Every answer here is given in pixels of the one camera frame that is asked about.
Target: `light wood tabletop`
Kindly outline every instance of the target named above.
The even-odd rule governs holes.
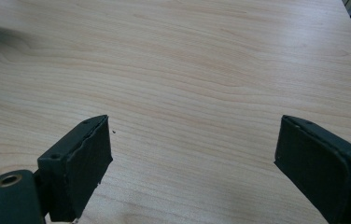
[[[0,0],[0,174],[107,114],[79,223],[326,223],[274,165],[284,114],[351,142],[342,0]]]

